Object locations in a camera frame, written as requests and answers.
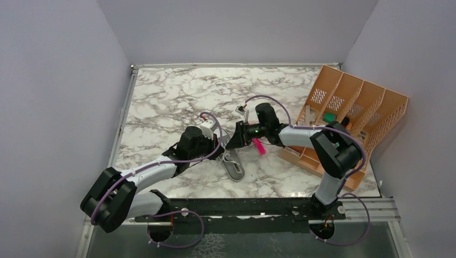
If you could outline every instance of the orange desk organizer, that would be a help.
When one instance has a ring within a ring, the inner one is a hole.
[[[316,114],[316,122],[309,125],[326,125],[323,115],[327,112],[335,114],[339,122],[348,117],[353,125],[349,133],[363,145],[369,161],[375,146],[404,115],[407,101],[406,96],[343,71],[323,66],[296,120],[296,125],[304,125],[307,105],[310,106],[310,111]],[[312,148],[285,147],[280,151],[279,157],[323,177],[324,169]],[[345,190],[353,191],[359,186],[366,175],[367,164],[368,162],[359,172],[348,178]]]

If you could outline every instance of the pink object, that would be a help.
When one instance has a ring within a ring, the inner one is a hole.
[[[263,144],[260,143],[259,140],[253,139],[253,143],[255,144],[256,148],[258,149],[258,152],[260,153],[260,155],[265,155],[266,154],[266,150],[263,147]]]

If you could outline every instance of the mesh panel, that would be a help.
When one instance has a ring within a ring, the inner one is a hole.
[[[328,103],[328,108],[334,111],[338,111],[342,103],[344,102],[343,98],[339,98],[337,96],[332,96],[331,101]]]
[[[337,117],[337,120],[339,122],[342,122],[343,118],[347,116],[348,118],[353,118],[354,116],[350,116],[348,112],[352,109],[352,107],[357,106],[356,109],[359,109],[358,113],[361,112],[362,107],[360,105],[350,105],[351,103],[354,103],[356,101],[356,98],[358,97],[359,92],[361,91],[361,88],[359,88],[355,94],[353,94],[353,97],[348,101],[344,109],[340,112],[340,115]]]
[[[364,125],[367,124],[368,119],[372,116],[372,113],[374,113],[382,103],[383,96],[380,96],[374,104],[372,104],[364,114],[361,115],[359,120],[353,125],[352,131],[350,132],[351,135],[357,135],[358,133],[361,132],[361,129],[364,127]]]
[[[350,111],[347,113],[349,118],[355,118],[360,112],[362,111],[362,106],[358,104],[353,104],[351,106]]]
[[[321,104],[323,102],[323,99],[325,98],[325,95],[326,95],[326,91],[323,91],[321,89],[316,89],[313,92],[312,97],[310,98],[310,100],[315,102],[315,103]]]
[[[367,143],[364,145],[364,150],[367,154],[367,160],[371,158],[372,151],[381,139],[388,133],[391,127],[402,117],[405,112],[406,104],[401,105],[394,113],[385,119],[375,130],[370,134]]]
[[[382,118],[382,115],[379,113],[374,113],[372,117],[369,119],[369,122],[367,122],[368,125],[373,126],[378,120]]]

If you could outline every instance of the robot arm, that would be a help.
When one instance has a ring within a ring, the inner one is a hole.
[[[285,127],[279,133],[280,142],[284,146],[300,146],[305,148],[314,148],[310,137],[320,130],[299,130],[293,129],[290,126]]]
[[[185,161],[211,154],[218,145],[217,136],[213,133],[215,128],[217,127],[211,120],[205,121],[199,128],[189,126],[179,142],[158,159],[133,169],[105,169],[82,200],[81,210],[93,217],[92,214],[99,205],[95,221],[107,233],[119,227],[126,218],[156,214],[162,205],[160,198],[150,192],[145,195],[136,194],[159,181],[180,175],[190,166]],[[208,159],[215,160],[224,151],[223,147],[219,147]],[[133,175],[121,181],[100,205],[106,192],[129,174]]]

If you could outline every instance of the black bracket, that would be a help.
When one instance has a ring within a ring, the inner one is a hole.
[[[345,219],[345,215],[337,211],[338,206],[342,206],[342,202],[336,202],[325,214],[321,214],[312,206],[310,198],[177,198],[168,202],[164,200],[158,214],[183,208],[195,211],[203,218],[205,233],[309,233],[309,220],[324,220],[329,214],[335,220]],[[141,216],[135,221],[171,221],[171,216],[158,219]],[[172,223],[172,227],[149,225],[149,230],[163,235],[166,235],[163,231],[198,234],[201,230],[200,221],[192,214],[175,214]]]
[[[269,103],[261,103],[255,107],[258,124],[248,124],[244,121],[236,122],[236,129],[226,149],[236,149],[248,146],[253,139],[266,137],[269,143],[283,147],[279,133],[287,127],[279,123],[274,108]]]
[[[174,146],[163,152],[163,156],[172,160],[192,160],[211,153],[218,145],[217,136],[214,134],[213,139],[208,139],[203,135],[201,129],[196,126],[188,126],[182,133],[181,139]],[[220,146],[219,149],[208,157],[209,160],[215,160],[225,149]],[[190,163],[178,163],[174,176],[180,175],[190,167]]]
[[[89,217],[107,190],[122,176],[114,168],[106,168],[81,202],[81,210]],[[128,215],[137,187],[133,182],[123,181],[100,206],[95,222],[107,233],[117,229]]]
[[[330,122],[326,127],[348,134],[337,121]],[[323,168],[334,178],[342,179],[362,157],[361,150],[353,140],[336,132],[322,130],[312,135],[310,141]]]

